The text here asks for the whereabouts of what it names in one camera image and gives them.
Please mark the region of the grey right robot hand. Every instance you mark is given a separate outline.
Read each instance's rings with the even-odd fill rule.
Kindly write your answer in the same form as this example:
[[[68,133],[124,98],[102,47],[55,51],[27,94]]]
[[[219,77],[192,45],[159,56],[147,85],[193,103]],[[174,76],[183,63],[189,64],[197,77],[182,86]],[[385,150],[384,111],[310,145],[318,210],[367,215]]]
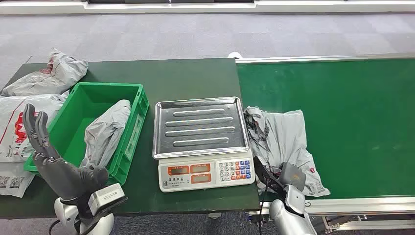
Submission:
[[[283,191],[292,187],[299,193],[303,194],[305,188],[306,175],[296,165],[288,162],[278,168],[279,172],[273,173],[261,162],[259,157],[254,157],[254,170],[257,179],[258,188],[261,191],[282,194]]]

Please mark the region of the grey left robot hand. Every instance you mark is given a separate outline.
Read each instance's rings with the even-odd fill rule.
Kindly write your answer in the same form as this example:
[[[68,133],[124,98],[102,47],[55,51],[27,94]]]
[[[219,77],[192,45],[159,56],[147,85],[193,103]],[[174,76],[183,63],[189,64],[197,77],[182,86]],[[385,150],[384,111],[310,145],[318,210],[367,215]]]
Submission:
[[[53,191],[61,199],[71,201],[104,188],[108,180],[107,169],[99,166],[78,168],[67,162],[49,140],[47,113],[40,111],[37,116],[34,113],[34,105],[26,104],[23,125],[34,148],[32,159],[35,166]]]

